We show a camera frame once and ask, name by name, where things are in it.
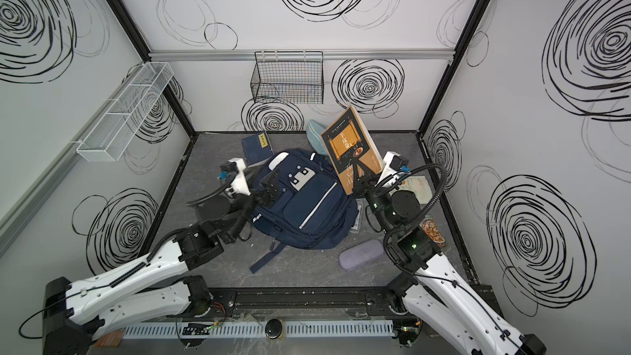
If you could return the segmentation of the navy blue student backpack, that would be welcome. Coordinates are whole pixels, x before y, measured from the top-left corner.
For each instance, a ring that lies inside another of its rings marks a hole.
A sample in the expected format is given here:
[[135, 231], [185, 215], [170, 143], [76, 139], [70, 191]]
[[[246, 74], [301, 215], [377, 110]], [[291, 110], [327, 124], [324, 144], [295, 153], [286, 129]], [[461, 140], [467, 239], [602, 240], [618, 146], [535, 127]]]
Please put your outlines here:
[[279, 170], [280, 194], [272, 207], [258, 206], [252, 226], [273, 238], [267, 254], [250, 267], [255, 274], [285, 248], [328, 250], [348, 235], [357, 201], [347, 195], [329, 160], [301, 149], [281, 151], [259, 169]]

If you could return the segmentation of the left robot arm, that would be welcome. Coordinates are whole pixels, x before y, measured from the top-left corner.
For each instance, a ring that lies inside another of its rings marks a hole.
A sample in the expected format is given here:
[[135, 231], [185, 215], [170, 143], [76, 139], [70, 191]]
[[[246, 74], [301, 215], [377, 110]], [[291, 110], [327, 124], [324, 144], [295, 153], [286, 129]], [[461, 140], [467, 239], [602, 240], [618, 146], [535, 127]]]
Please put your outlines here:
[[203, 317], [215, 300], [192, 271], [235, 243], [256, 207], [279, 195], [277, 170], [236, 169], [222, 186], [190, 203], [200, 221], [164, 235], [148, 253], [87, 279], [46, 284], [44, 354], [86, 354], [92, 344], [126, 325], [156, 317]]

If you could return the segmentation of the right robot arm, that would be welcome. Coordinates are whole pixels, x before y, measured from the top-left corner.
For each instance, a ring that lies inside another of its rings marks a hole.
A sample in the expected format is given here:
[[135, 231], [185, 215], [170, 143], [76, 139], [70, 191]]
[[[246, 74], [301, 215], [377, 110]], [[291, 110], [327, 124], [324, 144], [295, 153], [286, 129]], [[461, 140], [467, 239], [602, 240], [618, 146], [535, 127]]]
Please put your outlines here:
[[[425, 205], [408, 192], [391, 195], [405, 179], [437, 170], [440, 181]], [[379, 178], [365, 164], [353, 164], [353, 192], [366, 197], [385, 236], [386, 255], [411, 284], [397, 295], [405, 310], [429, 324], [461, 354], [544, 354], [534, 334], [523, 334], [496, 312], [469, 285], [438, 245], [421, 228], [421, 220], [444, 194], [447, 171], [440, 164], [400, 167]]]

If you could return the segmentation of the brown hardcover book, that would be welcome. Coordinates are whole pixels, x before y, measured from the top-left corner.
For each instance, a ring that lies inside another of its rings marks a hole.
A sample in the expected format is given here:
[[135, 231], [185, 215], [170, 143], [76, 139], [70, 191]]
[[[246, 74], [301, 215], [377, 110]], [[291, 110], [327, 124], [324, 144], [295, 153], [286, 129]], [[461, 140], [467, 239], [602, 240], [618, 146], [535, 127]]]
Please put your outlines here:
[[347, 108], [320, 137], [347, 195], [353, 195], [362, 178], [371, 180], [383, 171], [381, 154], [353, 106]]

